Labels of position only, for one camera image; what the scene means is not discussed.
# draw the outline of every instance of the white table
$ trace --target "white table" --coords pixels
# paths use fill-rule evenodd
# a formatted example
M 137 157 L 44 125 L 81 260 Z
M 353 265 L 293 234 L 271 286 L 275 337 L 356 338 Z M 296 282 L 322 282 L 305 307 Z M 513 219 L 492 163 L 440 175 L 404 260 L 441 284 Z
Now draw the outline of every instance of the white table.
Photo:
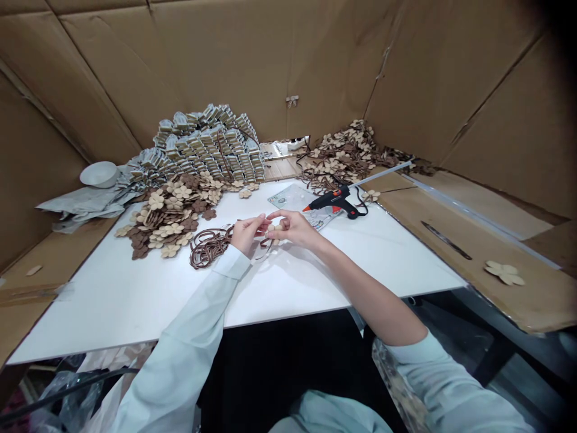
M 198 230 L 275 211 L 266 199 L 291 183 L 303 185 L 297 180 L 265 183 L 247 200 L 225 193 L 216 208 L 218 216 L 210 221 L 201 218 Z M 349 200 L 357 202 L 356 197 Z M 210 269 L 195 271 L 188 262 L 188 247 L 173 259 L 161 259 L 160 250 L 154 250 L 144 260 L 132 260 L 129 240 L 113 234 L 129 223 L 133 208 L 121 216 L 8 364 L 158 339 Z M 465 285 L 378 205 L 370 205 L 369 210 L 357 220 L 341 214 L 323 228 L 322 235 L 400 297 Z M 349 306 L 324 266 L 307 250 L 285 242 L 239 283 L 225 314 L 225 326 Z

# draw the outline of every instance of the person's right hand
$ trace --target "person's right hand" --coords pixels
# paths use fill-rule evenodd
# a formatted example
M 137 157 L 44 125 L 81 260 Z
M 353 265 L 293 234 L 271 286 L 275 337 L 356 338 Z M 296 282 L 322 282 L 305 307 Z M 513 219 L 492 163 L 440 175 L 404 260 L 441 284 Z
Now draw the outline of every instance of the person's right hand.
M 325 239 L 315 230 L 307 219 L 299 212 L 291 210 L 278 210 L 266 217 L 267 220 L 283 217 L 280 224 L 284 230 L 269 232 L 269 239 L 288 239 L 292 243 L 309 250 L 319 246 Z

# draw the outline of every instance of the white shirt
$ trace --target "white shirt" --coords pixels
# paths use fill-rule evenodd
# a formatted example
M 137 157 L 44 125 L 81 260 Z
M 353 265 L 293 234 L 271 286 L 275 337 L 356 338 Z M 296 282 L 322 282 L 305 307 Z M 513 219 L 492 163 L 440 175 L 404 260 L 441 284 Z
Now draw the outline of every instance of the white shirt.
M 232 245 L 166 328 L 124 396 L 112 432 L 191 433 L 194 407 L 221 342 L 224 311 L 250 260 Z M 427 407 L 432 432 L 533 432 L 515 408 L 484 389 L 428 334 L 388 349 Z M 347 398 L 306 392 L 299 410 L 270 433 L 392 430 L 371 408 Z

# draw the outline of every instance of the hand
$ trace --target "hand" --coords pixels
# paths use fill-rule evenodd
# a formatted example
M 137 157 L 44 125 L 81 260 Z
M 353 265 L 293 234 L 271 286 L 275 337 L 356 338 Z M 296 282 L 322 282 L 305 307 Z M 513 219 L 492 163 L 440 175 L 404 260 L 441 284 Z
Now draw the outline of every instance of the hand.
M 292 243 L 309 250 L 314 250 L 315 247 L 318 247 L 326 240 L 299 212 L 278 210 L 267 216 L 269 220 L 278 217 L 284 217 L 280 222 L 284 226 L 284 230 L 269 232 L 267 235 L 269 239 L 288 239 Z
M 272 221 L 265 218 L 263 213 L 256 218 L 237 221 L 234 225 L 233 238 L 230 244 L 248 257 L 253 239 L 264 236 L 264 232 L 270 223 Z

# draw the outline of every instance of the white bowl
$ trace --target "white bowl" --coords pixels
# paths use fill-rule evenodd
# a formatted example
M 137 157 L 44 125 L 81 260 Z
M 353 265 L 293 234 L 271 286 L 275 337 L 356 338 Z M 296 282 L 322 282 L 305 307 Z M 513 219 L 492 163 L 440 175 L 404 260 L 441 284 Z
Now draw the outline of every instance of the white bowl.
M 116 183 L 120 170 L 116 164 L 108 161 L 96 162 L 82 170 L 80 181 L 84 185 L 96 188 L 110 188 Z

